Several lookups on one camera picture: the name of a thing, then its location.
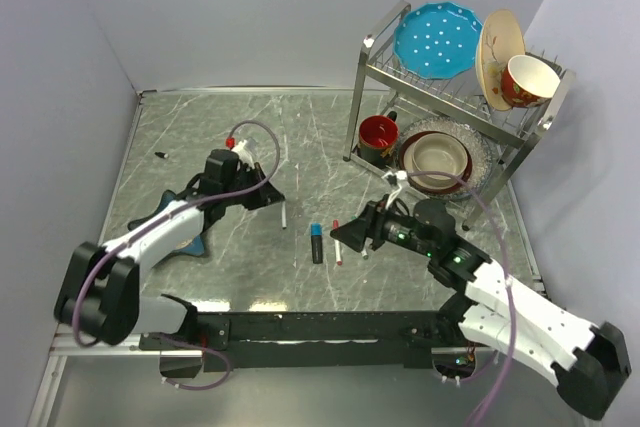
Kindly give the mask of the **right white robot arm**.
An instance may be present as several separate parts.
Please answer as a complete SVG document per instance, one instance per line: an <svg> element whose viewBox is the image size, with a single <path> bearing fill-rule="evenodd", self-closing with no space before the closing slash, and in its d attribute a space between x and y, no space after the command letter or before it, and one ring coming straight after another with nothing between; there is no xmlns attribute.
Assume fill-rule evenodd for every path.
<svg viewBox="0 0 640 427"><path fill-rule="evenodd" d="M510 355L586 418L602 420L631 374L618 327L596 325L506 278L496 259L458 235L454 217L437 200L419 201L410 215L384 200L370 201L331 236L356 252L389 242L428 258L431 275L456 291L462 307L438 320L439 337L449 345L466 339Z"/></svg>

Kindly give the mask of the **blue pen cap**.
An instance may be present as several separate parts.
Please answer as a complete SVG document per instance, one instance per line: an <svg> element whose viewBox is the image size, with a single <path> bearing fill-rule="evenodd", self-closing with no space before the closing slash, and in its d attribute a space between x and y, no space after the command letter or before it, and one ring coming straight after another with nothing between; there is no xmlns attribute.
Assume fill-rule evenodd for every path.
<svg viewBox="0 0 640 427"><path fill-rule="evenodd" d="M312 237L321 236L322 235L322 226L319 223L312 223L310 225L310 235Z"/></svg>

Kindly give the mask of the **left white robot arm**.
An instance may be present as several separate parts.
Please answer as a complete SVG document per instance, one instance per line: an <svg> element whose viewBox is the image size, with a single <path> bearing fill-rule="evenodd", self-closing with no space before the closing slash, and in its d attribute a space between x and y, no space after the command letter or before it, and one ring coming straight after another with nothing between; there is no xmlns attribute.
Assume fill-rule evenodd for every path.
<svg viewBox="0 0 640 427"><path fill-rule="evenodd" d="M115 346L132 334L158 334L184 349L202 335L197 308L178 297L144 297L144 278L161 261L194 244L231 206L248 211L282 203L257 162L235 150L214 149L203 172L179 193L166 191L155 212L101 245L84 242L69 261L53 315L93 344Z"/></svg>

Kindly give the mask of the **white thin pen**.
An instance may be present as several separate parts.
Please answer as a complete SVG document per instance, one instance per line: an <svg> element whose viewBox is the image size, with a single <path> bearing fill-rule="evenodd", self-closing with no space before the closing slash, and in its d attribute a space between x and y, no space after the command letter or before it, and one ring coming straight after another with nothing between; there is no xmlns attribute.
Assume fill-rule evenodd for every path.
<svg viewBox="0 0 640 427"><path fill-rule="evenodd" d="M287 208L286 201L281 203L281 228L287 229Z"/></svg>

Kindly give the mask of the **white red acrylic marker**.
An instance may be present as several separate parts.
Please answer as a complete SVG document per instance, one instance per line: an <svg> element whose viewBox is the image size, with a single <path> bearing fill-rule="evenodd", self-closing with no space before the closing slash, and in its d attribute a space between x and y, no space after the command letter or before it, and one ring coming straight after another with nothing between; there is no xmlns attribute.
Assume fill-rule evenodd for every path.
<svg viewBox="0 0 640 427"><path fill-rule="evenodd" d="M341 252L341 244L338 240L334 239L334 253L335 253L335 263L337 266L343 265L342 252Z"/></svg>

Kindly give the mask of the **black blue highlighter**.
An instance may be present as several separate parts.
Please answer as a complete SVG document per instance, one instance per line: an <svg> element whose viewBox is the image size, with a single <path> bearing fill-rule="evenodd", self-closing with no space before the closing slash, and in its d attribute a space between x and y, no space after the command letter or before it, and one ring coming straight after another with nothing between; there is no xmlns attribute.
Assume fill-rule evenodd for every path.
<svg viewBox="0 0 640 427"><path fill-rule="evenodd" d="M311 236L312 262L322 264L324 261L323 238L321 235Z"/></svg>

